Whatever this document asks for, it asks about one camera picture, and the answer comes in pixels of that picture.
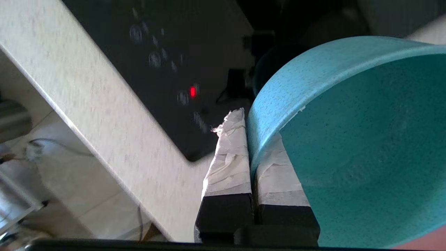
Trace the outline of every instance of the speckled bowl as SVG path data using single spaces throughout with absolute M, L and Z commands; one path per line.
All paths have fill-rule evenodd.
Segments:
M 284 65 L 248 116 L 252 175 L 283 137 L 320 246 L 393 247 L 446 223 L 446 46 L 354 37 Z

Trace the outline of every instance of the white tape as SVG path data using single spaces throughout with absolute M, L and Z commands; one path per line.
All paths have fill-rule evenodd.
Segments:
M 219 136 L 214 159 L 203 180 L 204 196 L 251 193 L 244 109 L 224 118 L 213 130 Z
M 256 171 L 258 204 L 309 206 L 280 134 L 268 146 Z

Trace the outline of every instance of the white countertop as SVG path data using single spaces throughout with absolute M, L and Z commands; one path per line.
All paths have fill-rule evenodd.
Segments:
M 411 39 L 443 44 L 446 18 Z M 2 0 L 0 45 L 175 241 L 193 241 L 212 156 L 188 162 L 59 0 Z

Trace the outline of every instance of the black induction cooktop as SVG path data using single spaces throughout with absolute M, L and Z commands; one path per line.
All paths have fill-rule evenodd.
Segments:
M 229 69 L 254 64 L 234 1 L 63 2 L 188 160 L 215 150 L 211 128 L 230 110 L 249 110 L 246 98 L 218 101 Z

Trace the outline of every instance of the red indicator light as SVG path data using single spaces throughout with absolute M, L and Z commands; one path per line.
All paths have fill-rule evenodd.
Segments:
M 197 96 L 197 88 L 195 86 L 189 88 L 189 95 L 193 99 Z

